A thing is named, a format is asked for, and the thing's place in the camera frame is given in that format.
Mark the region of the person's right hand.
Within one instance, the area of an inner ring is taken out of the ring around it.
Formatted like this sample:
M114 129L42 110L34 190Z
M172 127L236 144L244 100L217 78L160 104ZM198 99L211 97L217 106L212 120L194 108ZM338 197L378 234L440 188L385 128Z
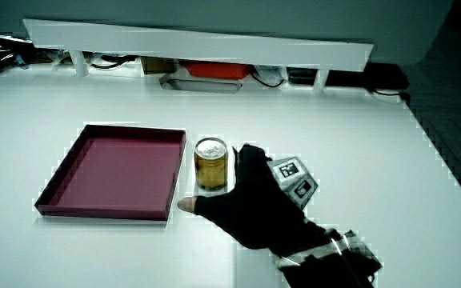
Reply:
M278 256L330 241L326 230L307 221L280 190L263 149L245 144L235 157L236 182L230 192L186 197L178 201L178 208L213 222L248 249L268 249Z

